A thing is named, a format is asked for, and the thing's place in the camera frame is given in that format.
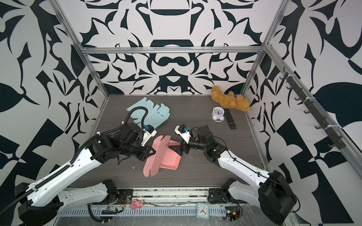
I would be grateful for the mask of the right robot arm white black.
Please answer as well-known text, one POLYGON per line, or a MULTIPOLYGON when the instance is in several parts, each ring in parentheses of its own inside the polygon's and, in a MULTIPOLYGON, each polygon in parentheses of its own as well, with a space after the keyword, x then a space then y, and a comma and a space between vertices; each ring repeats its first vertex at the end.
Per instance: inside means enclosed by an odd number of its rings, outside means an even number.
POLYGON ((237 157, 226 144, 217 142, 218 138, 208 126, 199 127, 195 135, 184 124, 177 125, 174 131, 183 140, 179 146, 171 146, 170 149, 178 154, 189 153, 191 149, 203 151, 209 162, 245 181, 246 184, 242 184, 229 180, 223 185, 223 189, 233 200, 260 208, 273 223, 281 226, 299 202, 280 172, 268 172, 237 157))

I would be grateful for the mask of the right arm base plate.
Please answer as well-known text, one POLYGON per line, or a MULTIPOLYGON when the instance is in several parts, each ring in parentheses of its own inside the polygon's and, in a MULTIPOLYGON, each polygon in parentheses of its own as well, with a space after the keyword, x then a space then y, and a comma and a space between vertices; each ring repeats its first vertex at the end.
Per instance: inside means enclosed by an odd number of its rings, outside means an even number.
POLYGON ((232 196, 229 194, 229 192, 227 190, 221 189, 221 188, 209 188, 207 200, 211 204, 216 204, 216 203, 244 204, 244 203, 247 203, 245 201, 236 200, 236 199, 232 198, 232 196))

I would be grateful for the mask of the pink paper box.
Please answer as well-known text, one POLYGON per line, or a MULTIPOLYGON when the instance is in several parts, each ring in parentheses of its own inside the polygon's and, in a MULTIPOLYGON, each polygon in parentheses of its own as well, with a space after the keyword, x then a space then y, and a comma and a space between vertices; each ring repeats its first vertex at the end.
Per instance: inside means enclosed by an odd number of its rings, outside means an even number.
POLYGON ((154 176, 158 174, 160 168, 177 170, 181 156, 171 150, 169 146, 179 145, 179 142, 171 140, 171 136, 158 136, 152 144, 152 148, 156 153, 146 160, 143 168, 144 176, 154 176))

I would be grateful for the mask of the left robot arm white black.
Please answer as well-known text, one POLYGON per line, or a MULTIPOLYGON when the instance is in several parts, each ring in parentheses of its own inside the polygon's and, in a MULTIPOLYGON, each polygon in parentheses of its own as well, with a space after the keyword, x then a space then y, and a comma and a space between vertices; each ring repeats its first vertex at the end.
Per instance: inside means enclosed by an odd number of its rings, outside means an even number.
POLYGON ((156 153, 147 145, 148 140, 155 135, 156 130, 151 125, 139 128, 124 122, 116 129, 91 137, 70 161, 48 176, 31 184, 18 185, 15 188, 15 200, 1 210, 1 215, 20 203, 18 214, 23 224, 43 226, 72 207, 116 202, 119 191, 110 179, 86 188, 70 191, 66 188, 87 172, 111 159, 119 159, 121 155, 145 161, 156 153))

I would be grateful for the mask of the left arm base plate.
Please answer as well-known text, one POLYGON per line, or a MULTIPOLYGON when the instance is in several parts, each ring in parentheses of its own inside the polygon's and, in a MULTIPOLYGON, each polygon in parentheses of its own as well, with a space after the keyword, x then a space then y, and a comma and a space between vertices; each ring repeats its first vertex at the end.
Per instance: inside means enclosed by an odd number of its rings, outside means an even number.
POLYGON ((93 202, 92 205, 121 205, 130 204, 133 197, 133 189, 119 189, 118 193, 108 194, 101 202, 93 202))

